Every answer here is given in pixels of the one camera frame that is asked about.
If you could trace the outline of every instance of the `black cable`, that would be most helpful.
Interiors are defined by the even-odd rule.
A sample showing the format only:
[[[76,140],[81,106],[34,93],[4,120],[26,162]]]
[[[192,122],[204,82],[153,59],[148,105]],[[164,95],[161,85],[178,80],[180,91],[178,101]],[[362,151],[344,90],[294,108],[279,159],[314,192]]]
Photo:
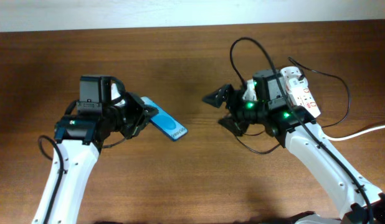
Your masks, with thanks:
[[[258,135],[261,135],[264,131],[262,132],[259,132],[259,133],[256,133],[256,134],[246,134],[246,133],[242,133],[243,135],[246,135],[246,136],[258,136]]]
[[[240,42],[241,40],[250,40],[250,41],[253,41],[253,42],[255,42],[256,40],[254,40],[254,39],[252,39],[252,38],[250,38],[250,37],[241,37],[241,38],[239,38],[238,40],[234,41],[234,43],[232,43],[232,45],[231,45],[231,47],[230,47],[230,63],[231,63],[231,66],[232,66],[232,68],[234,69],[234,71],[236,72],[236,74],[238,75],[238,77],[240,78],[241,83],[242,83],[242,86],[246,89],[246,88],[247,88],[247,84],[246,84],[244,78],[242,78],[242,76],[241,76],[240,72],[238,71],[237,67],[235,67],[235,65],[234,65],[234,59],[232,58],[232,51],[233,51],[233,49],[234,49],[234,46],[235,46],[238,42]]]
[[[53,158],[51,157],[51,156],[49,156],[45,151],[44,151],[44,148],[43,148],[43,145],[42,145],[42,140],[43,140],[44,138],[38,138],[37,139],[37,145],[38,145],[38,147],[39,147],[39,149],[40,149],[40,152],[43,154],[43,156],[44,157],[46,157],[48,160],[50,160],[50,161],[52,161],[53,160]]]
[[[271,148],[270,150],[268,151],[264,151],[264,152],[259,152],[259,151],[256,151],[255,149],[252,149],[251,147],[247,146],[246,144],[244,144],[239,138],[238,136],[235,136],[236,140],[239,141],[243,146],[245,146],[247,149],[249,149],[251,152],[253,153],[256,153],[256,154],[259,154],[259,155],[266,155],[266,154],[269,154],[271,153],[272,151],[274,151],[276,148],[278,148],[280,146],[280,144],[274,146],[273,148]]]
[[[282,94],[282,97],[285,101],[285,104],[287,105],[288,109],[290,110],[290,113],[293,115],[293,117],[300,123],[300,125],[304,128],[304,130],[308,133],[308,135],[312,138],[312,140],[314,140],[318,146],[320,146],[322,149],[324,149],[324,151],[332,158],[334,159],[334,161],[346,172],[346,174],[351,178],[351,180],[354,182],[355,186],[357,186],[360,194],[363,196],[363,199],[364,201],[366,202],[366,205],[367,205],[367,209],[368,209],[368,218],[369,218],[369,222],[370,224],[373,224],[374,223],[374,213],[373,213],[373,208],[371,206],[371,203],[369,202],[368,200],[368,197],[366,195],[366,192],[364,192],[363,190],[363,187],[360,186],[360,183],[357,181],[356,177],[350,172],[350,170],[321,142],[319,141],[316,136],[307,128],[307,126],[303,123],[303,121],[297,116],[297,114],[295,113],[295,111],[293,110],[292,106],[290,105],[289,101],[288,101],[288,98],[281,86],[281,82],[280,82],[280,79],[279,77],[282,77],[281,74],[277,73],[277,70],[275,69],[275,66],[274,66],[274,63],[272,61],[272,59],[270,58],[270,56],[268,55],[268,53],[266,52],[266,50],[264,49],[264,47],[259,43],[257,42],[256,40],[252,39],[252,38],[249,38],[249,37],[242,37],[240,38],[239,40],[249,40],[249,41],[252,41],[254,44],[256,44],[256,46],[258,48],[261,49],[261,51],[263,52],[263,54],[265,55],[267,61],[269,62],[269,65],[273,71],[273,74],[275,75],[276,77],[276,81],[277,81],[277,85],[278,85],[278,89],[280,90],[281,94]]]
[[[295,59],[293,59],[293,58],[291,58],[291,57],[288,57],[288,60],[289,60],[294,66],[296,66],[296,67],[299,68],[299,70],[300,70],[301,73],[302,73],[301,78],[302,78],[302,77],[305,77],[305,73],[304,73],[303,70],[301,69],[301,68],[303,68],[303,69],[306,69],[306,70],[308,70],[308,71],[315,72],[315,73],[319,73],[319,74],[321,74],[321,75],[325,75],[325,76],[328,76],[328,77],[331,77],[331,78],[336,78],[336,79],[338,79],[339,81],[341,81],[341,83],[345,86],[346,92],[347,92],[347,94],[348,94],[348,108],[346,109],[346,113],[345,113],[345,115],[343,116],[343,118],[340,119],[338,122],[335,122],[335,123],[333,123],[333,124],[329,124],[329,125],[326,125],[326,126],[322,126],[322,128],[328,128],[328,127],[337,125],[337,124],[341,123],[342,121],[344,121],[344,120],[348,117],[348,115],[349,115],[349,111],[350,111],[350,103],[351,103],[350,90],[349,90],[349,87],[348,87],[348,85],[346,84],[346,82],[345,82],[342,78],[337,77],[336,75],[331,75],[331,74],[328,74],[328,73],[325,73],[325,72],[320,72],[320,71],[317,71],[317,70],[308,68],[308,67],[302,65],[301,63],[297,62]]]
[[[119,92],[121,92],[121,93],[126,92],[125,85],[123,84],[123,82],[121,80],[117,79],[116,77],[111,77],[111,80],[113,82],[115,82],[116,87],[118,88]]]
[[[47,213],[45,215],[45,218],[44,218],[44,221],[43,223],[48,223],[49,222],[49,219],[50,219],[50,214],[51,214],[51,210],[53,209],[53,204],[54,204],[54,200],[55,200],[55,196],[57,195],[57,192],[58,192],[58,189],[60,187],[60,183],[61,183],[61,179],[62,179],[62,175],[64,173],[64,161],[62,159],[62,154],[61,154],[61,151],[60,149],[58,148],[57,144],[55,143],[55,141],[53,139],[51,139],[50,137],[48,136],[39,136],[38,138],[38,143],[39,143],[39,148],[42,149],[41,147],[41,143],[42,143],[42,140],[43,139],[46,139],[48,140],[51,145],[53,145],[57,155],[58,155],[58,158],[59,158],[59,162],[60,162],[60,169],[58,171],[58,178],[57,178],[57,182],[55,183],[55,186],[54,186],[54,190],[53,190],[53,194],[51,195],[51,199],[50,199],[50,202],[49,202],[49,206],[47,208]]]
[[[124,142],[124,141],[126,141],[126,138],[123,138],[123,139],[121,139],[121,140],[119,140],[119,141],[117,141],[117,142],[115,142],[115,143],[105,145],[105,146],[103,146],[102,148],[103,148],[103,149],[108,149],[108,148],[111,148],[111,147],[113,147],[113,146],[117,146],[117,145],[121,144],[121,143]]]
[[[76,106],[76,103],[78,102],[78,100],[73,100],[69,106],[67,107],[67,109],[65,110],[65,115],[70,115],[72,113],[72,111],[74,110],[75,106]]]
[[[125,94],[124,93],[119,93],[120,96],[118,98],[115,98],[114,100],[111,100],[111,105],[115,105],[119,103],[120,101],[125,99]]]

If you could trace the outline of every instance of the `white power strip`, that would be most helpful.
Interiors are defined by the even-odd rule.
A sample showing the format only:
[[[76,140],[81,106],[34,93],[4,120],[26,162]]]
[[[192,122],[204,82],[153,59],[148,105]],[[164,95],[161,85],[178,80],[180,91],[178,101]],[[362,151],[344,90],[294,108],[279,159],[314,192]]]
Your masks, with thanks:
[[[303,106],[313,117],[317,118],[321,113],[318,109],[314,97],[308,87],[307,79],[299,81],[301,73],[299,68],[290,66],[281,69],[281,74],[285,80],[285,88],[294,106]]]

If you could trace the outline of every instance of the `wooden surface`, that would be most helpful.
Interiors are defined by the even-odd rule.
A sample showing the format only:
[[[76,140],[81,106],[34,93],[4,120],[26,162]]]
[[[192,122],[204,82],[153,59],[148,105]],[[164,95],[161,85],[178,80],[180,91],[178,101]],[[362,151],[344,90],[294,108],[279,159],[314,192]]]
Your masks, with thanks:
[[[385,121],[385,21],[2,33],[0,223],[33,219],[50,169],[36,139],[53,136],[55,122],[78,98],[83,74],[119,78],[189,133],[172,142],[149,125],[137,138],[104,150],[88,180],[78,223],[231,223],[307,210],[337,217],[298,159],[282,148],[266,156],[249,152],[217,124],[227,111],[201,102],[225,83],[239,85],[228,53],[241,36],[261,41],[278,67],[292,56],[347,81],[351,114],[328,128],[329,135]],[[236,48],[235,63],[246,79],[269,67],[250,43]],[[322,111],[318,122],[340,119],[347,102],[343,86],[307,75]],[[113,134],[107,142],[118,138]],[[243,140],[258,150],[276,144],[268,136]],[[385,130],[334,145],[385,191]]]

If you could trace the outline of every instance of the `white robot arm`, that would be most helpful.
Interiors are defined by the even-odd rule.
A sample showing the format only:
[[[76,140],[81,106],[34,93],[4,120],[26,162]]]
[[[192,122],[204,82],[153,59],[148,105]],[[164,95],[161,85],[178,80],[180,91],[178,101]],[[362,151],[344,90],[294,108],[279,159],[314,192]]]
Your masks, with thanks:
[[[382,193],[382,190],[365,179],[340,152],[336,150],[330,141],[325,138],[320,125],[317,123],[307,123],[306,126],[316,138],[321,139],[323,144],[325,144],[356,177],[366,192],[370,203],[379,201],[379,194]],[[351,178],[330,155],[318,147],[317,143],[312,140],[302,126],[296,127],[292,133],[287,133],[285,147],[308,168],[327,192],[338,210],[340,219],[352,211],[352,205],[357,204],[360,207],[366,206],[363,196],[358,192],[357,186],[352,183]]]
[[[74,107],[77,114],[71,114]],[[140,97],[126,92],[114,77],[82,76],[80,99],[71,103],[55,125],[55,141],[43,136],[55,150],[32,224],[76,223],[88,177],[102,148],[136,137],[157,113]],[[104,140],[114,131],[121,132],[124,139],[104,146]]]

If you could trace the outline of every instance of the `white wall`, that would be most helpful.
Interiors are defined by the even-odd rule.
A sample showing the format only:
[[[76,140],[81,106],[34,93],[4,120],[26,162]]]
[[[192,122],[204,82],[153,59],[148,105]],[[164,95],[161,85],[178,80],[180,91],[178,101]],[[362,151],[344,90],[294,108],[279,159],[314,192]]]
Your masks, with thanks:
[[[0,32],[385,19],[385,0],[0,0]]]

